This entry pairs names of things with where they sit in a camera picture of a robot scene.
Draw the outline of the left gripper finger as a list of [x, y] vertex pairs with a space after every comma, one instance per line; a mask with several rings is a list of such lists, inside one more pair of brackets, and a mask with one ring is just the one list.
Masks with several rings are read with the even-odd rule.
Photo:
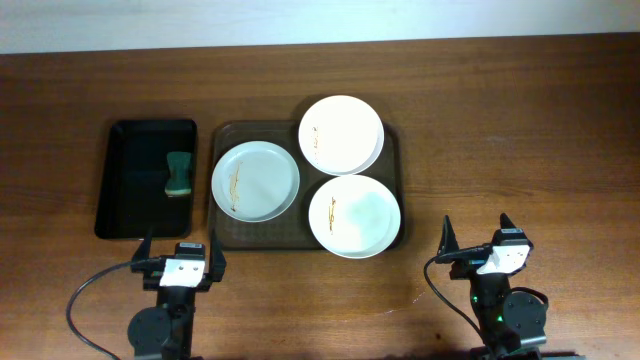
[[221, 282], [225, 274], [226, 265], [227, 262], [216, 232], [211, 230], [208, 279], [211, 282]]
[[141, 244], [139, 245], [138, 249], [134, 253], [135, 261], [142, 261], [149, 258], [152, 237], [153, 237], [153, 228], [150, 227], [145, 237], [143, 238]]

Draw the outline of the green yellow sponge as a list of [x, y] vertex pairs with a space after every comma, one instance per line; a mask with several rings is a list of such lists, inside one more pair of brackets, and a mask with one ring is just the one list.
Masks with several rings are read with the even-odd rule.
[[192, 192], [190, 180], [192, 154], [180, 151], [169, 152], [166, 160], [169, 169], [169, 179], [165, 185], [165, 194], [168, 197], [190, 195]]

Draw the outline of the pale green plate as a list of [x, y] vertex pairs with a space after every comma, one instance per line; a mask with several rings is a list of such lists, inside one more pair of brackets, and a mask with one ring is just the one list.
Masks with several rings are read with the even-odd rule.
[[301, 183], [298, 165], [279, 145], [241, 143], [217, 161], [211, 193], [218, 208], [235, 220], [265, 222], [284, 213]]

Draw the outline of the white plate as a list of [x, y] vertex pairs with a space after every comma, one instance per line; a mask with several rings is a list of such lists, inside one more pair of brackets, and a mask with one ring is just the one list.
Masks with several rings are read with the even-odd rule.
[[384, 146], [380, 116], [365, 101], [334, 95], [314, 103], [298, 127], [300, 149], [317, 170], [334, 176], [369, 168]]
[[324, 249], [340, 257], [364, 259], [395, 241], [402, 215], [398, 200], [381, 182], [347, 175], [327, 181], [316, 191], [308, 220]]

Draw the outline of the white plate top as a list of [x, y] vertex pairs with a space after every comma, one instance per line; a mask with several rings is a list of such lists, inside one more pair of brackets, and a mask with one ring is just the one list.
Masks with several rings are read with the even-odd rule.
[[384, 146], [380, 116], [365, 101], [334, 95], [314, 103], [298, 127], [300, 149], [317, 170], [334, 176], [369, 168]]

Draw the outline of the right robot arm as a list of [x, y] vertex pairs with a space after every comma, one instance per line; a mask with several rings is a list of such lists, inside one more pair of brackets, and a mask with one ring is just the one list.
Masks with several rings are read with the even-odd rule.
[[474, 316], [462, 315], [483, 345], [470, 351], [473, 359], [539, 359], [539, 346], [547, 340], [544, 326], [549, 300], [526, 287], [513, 287], [509, 279], [524, 270], [534, 245], [506, 214], [488, 243], [461, 248], [448, 217], [443, 220], [436, 264], [449, 264], [452, 280], [470, 283]]

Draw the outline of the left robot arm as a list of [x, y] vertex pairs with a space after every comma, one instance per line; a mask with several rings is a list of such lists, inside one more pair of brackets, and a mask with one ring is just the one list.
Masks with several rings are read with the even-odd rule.
[[207, 245], [180, 242], [171, 256], [150, 256], [148, 232], [132, 256], [133, 273], [143, 275], [143, 289], [156, 293], [156, 304], [133, 316], [127, 330], [136, 359], [190, 360], [196, 295], [223, 279], [226, 259], [215, 236]]

